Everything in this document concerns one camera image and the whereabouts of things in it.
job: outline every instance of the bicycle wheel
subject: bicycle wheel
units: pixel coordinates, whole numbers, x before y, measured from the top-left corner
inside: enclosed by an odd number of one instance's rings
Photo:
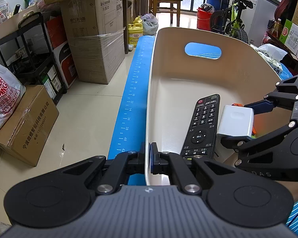
[[[223,13],[224,13],[223,10],[215,11],[212,13],[210,18],[210,28],[212,32],[216,32],[216,30],[213,27],[215,27],[216,29],[221,29],[223,24],[223,20],[222,20]]]
[[[244,29],[237,29],[233,35],[234,38],[243,41],[244,43],[248,44],[248,36]]]

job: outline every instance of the red bucket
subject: red bucket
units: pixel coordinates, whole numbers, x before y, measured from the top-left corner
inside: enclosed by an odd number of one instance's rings
[[[196,14],[196,17],[198,18],[196,27],[198,29],[211,31],[211,28],[210,28],[211,15],[212,15],[211,12],[205,12],[199,7],[198,12]]]

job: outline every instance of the black rolling cart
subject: black rolling cart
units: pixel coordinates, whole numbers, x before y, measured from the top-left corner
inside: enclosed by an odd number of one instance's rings
[[[29,19],[33,17],[35,17],[35,19],[29,22]],[[28,44],[24,37],[25,32],[27,32],[28,30],[30,30],[31,28],[37,25],[41,25],[45,42],[48,47],[48,53],[42,54],[42,55],[33,55],[33,53],[30,52]],[[25,19],[23,19],[22,21],[20,21],[20,23],[18,24],[18,30],[0,39],[0,46],[14,39],[17,47],[20,48],[20,45],[17,39],[17,37],[19,36],[21,36],[22,38],[24,48],[28,55],[28,67],[26,69],[19,71],[14,66],[11,66],[11,65],[8,66],[0,50],[0,57],[3,61],[4,66],[7,67],[11,72],[13,72],[18,79],[24,79],[27,82],[31,82],[33,84],[39,82],[41,85],[43,85],[43,81],[41,79],[40,74],[42,74],[42,72],[45,70],[49,70],[54,65],[55,71],[61,83],[61,89],[56,93],[56,96],[53,99],[53,102],[56,105],[59,102],[62,95],[66,94],[67,90],[63,82],[62,76],[60,74],[60,71],[57,67],[51,46],[48,42],[48,37],[45,31],[44,22],[43,22],[43,16],[40,12],[35,12],[29,15],[28,17],[26,17]]]

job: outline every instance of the wooden chair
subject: wooden chair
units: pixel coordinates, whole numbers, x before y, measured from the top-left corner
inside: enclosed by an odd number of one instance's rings
[[[177,27],[180,26],[180,7],[182,0],[149,0],[149,12],[151,12],[154,16],[157,14],[157,9],[167,9],[167,12],[170,12],[170,23],[173,22],[173,14],[177,14]],[[170,3],[170,7],[157,7],[158,3]]]

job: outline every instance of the blue mat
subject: blue mat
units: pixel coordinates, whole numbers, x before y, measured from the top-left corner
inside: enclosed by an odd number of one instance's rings
[[[147,93],[154,39],[153,36],[143,36],[138,41],[121,99],[108,159],[115,158],[120,152],[139,151],[141,143],[145,141]],[[185,51],[189,55],[210,59],[217,59],[221,55],[221,50],[218,47],[196,43],[189,43],[185,47]],[[280,79],[285,80],[292,77],[292,74],[283,64],[282,67],[283,72]],[[144,175],[131,176],[128,184],[145,185]],[[287,224],[289,224],[296,217],[290,229],[298,235],[297,214],[298,202],[294,205],[294,209],[287,221]]]

